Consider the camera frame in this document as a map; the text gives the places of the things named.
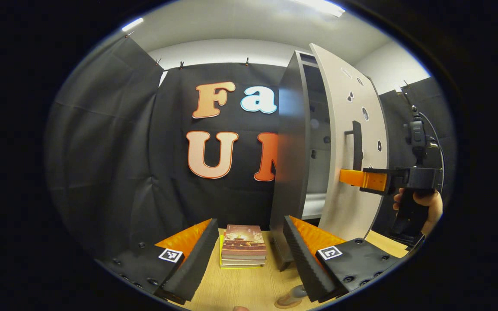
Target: black cable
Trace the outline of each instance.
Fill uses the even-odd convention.
[[[419,112],[421,116],[426,119],[426,121],[429,123],[429,126],[431,126],[431,129],[433,130],[433,134],[435,135],[435,141],[437,142],[437,146],[439,147],[439,153],[441,154],[441,170],[443,173],[441,174],[441,190],[439,193],[443,192],[443,185],[445,182],[445,155],[443,154],[443,148],[441,148],[441,142],[439,142],[439,137],[437,137],[437,132],[435,132],[435,128],[433,127],[433,124],[429,121],[428,117],[425,116],[425,114]]]

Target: black handle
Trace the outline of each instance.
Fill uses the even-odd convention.
[[[364,154],[362,153],[362,128],[360,123],[353,121],[353,130],[346,130],[345,135],[353,135],[353,170],[360,171],[362,169],[362,159],[364,159]]]
[[[399,212],[393,223],[392,230],[397,234],[408,236],[417,236],[421,234],[421,229],[428,219],[428,206],[423,206],[415,202],[412,197],[417,192],[419,196],[431,195],[435,192],[433,189],[414,190],[405,189],[399,205]]]

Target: ceiling light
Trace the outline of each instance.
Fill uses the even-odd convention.
[[[336,17],[340,17],[345,10],[340,6],[333,4],[332,2],[326,0],[295,0],[306,4],[307,6],[312,6],[320,12],[328,13]]]
[[[122,27],[122,31],[123,32],[127,32],[128,30],[132,29],[133,26],[135,26],[135,25],[137,25],[137,24],[139,24],[139,23],[141,23],[143,21],[144,21],[144,19],[140,17],[137,20],[134,20],[132,23],[130,23],[130,24],[126,25],[126,26],[123,26]]]

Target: white ceiling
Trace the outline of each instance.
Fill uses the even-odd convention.
[[[293,0],[178,0],[132,29],[145,51],[208,39],[255,39],[309,50],[315,43],[354,65],[391,39],[345,12],[324,14]]]

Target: wooden table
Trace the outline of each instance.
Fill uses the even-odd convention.
[[[276,254],[270,245],[271,232],[262,232],[262,235],[268,256],[264,267],[254,269],[221,269],[220,239],[217,239],[199,288],[192,301],[186,301],[182,307],[192,311],[232,311],[234,306],[247,307],[250,311],[280,310],[274,306],[274,302],[302,282],[295,264],[279,271],[274,257]],[[366,240],[396,257],[407,253],[403,244],[375,232],[370,232]],[[289,310],[306,311],[324,303],[310,302],[304,298],[300,305]]]

